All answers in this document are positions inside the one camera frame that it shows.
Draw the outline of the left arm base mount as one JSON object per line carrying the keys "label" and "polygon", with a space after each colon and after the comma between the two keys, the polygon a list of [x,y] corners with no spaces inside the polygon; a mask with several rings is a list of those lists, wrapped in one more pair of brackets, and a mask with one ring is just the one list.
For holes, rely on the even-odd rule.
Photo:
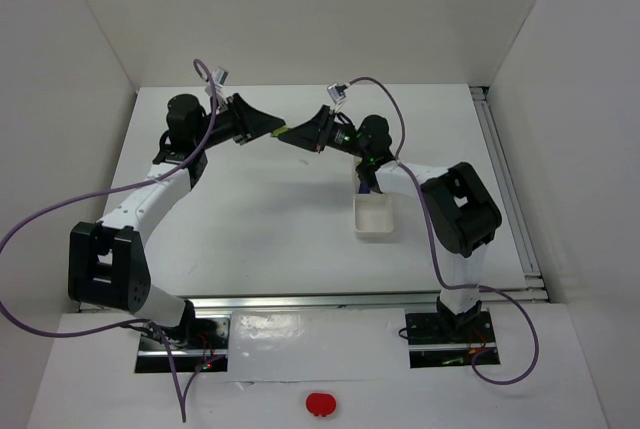
{"label": "left arm base mount", "polygon": [[[204,318],[205,329],[188,342],[168,338],[176,372],[192,373],[198,367],[204,373],[228,370],[228,347],[231,319],[228,316]],[[169,358],[160,336],[149,325],[129,324],[138,333],[134,372],[137,374],[170,373]]]}

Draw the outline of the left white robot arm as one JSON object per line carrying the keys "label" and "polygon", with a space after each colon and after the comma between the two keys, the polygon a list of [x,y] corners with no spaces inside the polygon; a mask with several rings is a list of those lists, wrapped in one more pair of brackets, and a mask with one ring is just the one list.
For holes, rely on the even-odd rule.
{"label": "left white robot arm", "polygon": [[70,234],[70,298],[149,320],[180,345],[212,333],[215,326],[198,318],[189,300],[153,285],[146,243],[198,183],[207,165],[207,149],[228,140],[246,144],[285,124],[238,94],[213,96],[210,101],[211,108],[205,110],[194,95],[171,98],[167,129],[143,186],[98,221],[78,223]]}

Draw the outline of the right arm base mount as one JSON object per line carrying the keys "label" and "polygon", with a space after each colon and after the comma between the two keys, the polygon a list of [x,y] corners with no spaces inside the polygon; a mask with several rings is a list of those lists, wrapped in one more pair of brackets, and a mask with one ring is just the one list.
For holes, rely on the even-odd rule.
{"label": "right arm base mount", "polygon": [[455,333],[447,332],[436,313],[407,313],[398,336],[408,344],[412,369],[499,365],[500,356],[488,311]]}

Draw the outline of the green lego brick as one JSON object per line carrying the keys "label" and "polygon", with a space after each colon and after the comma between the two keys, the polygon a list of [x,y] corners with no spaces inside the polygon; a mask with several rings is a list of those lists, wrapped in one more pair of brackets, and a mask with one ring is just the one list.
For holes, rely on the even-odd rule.
{"label": "green lego brick", "polygon": [[279,138],[282,134],[288,132],[290,130],[289,127],[282,126],[280,128],[275,129],[270,133],[270,136],[273,138]]}

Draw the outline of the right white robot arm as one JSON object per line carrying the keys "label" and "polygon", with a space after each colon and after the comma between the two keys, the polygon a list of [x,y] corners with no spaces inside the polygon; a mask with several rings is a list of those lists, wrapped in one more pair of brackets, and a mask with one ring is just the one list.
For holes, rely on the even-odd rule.
{"label": "right white robot arm", "polygon": [[391,152],[385,118],[369,115],[356,127],[327,106],[276,138],[315,153],[331,148],[349,154],[358,160],[355,174],[370,192],[416,199],[441,285],[436,302],[441,324],[451,334],[469,328],[481,312],[484,254],[502,224],[497,204],[471,164],[442,168],[403,163]]}

